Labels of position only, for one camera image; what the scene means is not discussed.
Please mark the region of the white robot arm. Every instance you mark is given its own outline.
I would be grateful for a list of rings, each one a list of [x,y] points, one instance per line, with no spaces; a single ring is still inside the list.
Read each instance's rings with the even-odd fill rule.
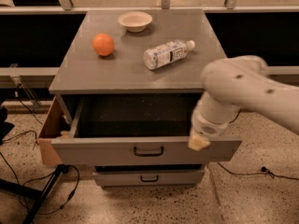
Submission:
[[[188,148],[208,147],[242,108],[299,134],[299,88],[268,78],[266,68],[257,56],[219,59],[203,68],[204,92],[192,112]]]

